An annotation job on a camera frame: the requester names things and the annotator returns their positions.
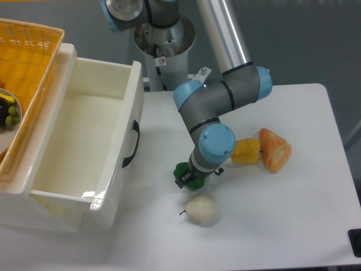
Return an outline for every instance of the green grape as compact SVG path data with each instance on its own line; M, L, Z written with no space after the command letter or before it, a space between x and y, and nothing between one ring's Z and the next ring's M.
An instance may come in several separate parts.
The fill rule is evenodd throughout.
M13 125L18 124L20 122L20 117L12 117L12 122Z
M12 127L12 116L11 115L6 117L5 124L8 127Z
M15 116L15 117L18 116L17 110L16 110L16 107L15 107L15 106L9 107L9 109L7 110L7 112L9 112L9 114L10 114L11 116Z

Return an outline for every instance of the black olive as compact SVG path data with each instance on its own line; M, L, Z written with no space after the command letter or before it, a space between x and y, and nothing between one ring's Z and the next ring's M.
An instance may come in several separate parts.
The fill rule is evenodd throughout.
M0 97L0 127L5 126L6 117L9 115L9 107L11 104L7 99Z

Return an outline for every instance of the bowl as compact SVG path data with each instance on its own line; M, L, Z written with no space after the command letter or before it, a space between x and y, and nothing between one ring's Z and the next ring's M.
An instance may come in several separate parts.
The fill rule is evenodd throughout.
M2 88L0 88L0 94L14 98L15 101L14 106L16 107L17 113L20 118L20 121L17 124L13 125L11 128L7 126L0 127L0 162L1 162L5 156L8 146L12 142L14 136L17 133L17 130L19 129L20 126L19 124L21 122L21 119L23 118L23 113L21 111L20 103L14 95L12 95L10 92Z

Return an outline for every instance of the silver metal tube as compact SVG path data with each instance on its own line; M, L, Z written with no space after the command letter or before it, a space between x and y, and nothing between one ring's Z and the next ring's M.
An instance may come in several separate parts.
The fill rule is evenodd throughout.
M251 61L228 0L197 0L221 72Z
M106 0L108 11L123 21L135 19L143 9L143 0Z

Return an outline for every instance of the fake fruit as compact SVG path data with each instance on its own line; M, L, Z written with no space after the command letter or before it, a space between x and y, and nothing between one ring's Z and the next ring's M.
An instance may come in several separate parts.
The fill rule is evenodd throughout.
M0 95L0 127L7 126L11 128L20 122L19 114L14 103L15 99L13 97L3 94Z
M186 210L182 213L186 213L195 220L207 221L211 220L217 212L217 202L208 194L199 194L187 203Z
M257 164L259 161L259 148L258 139L246 138L238 140L231 159L238 163Z
M289 159L292 152L291 145L266 128L259 131L258 137L263 164L270 172L277 173Z

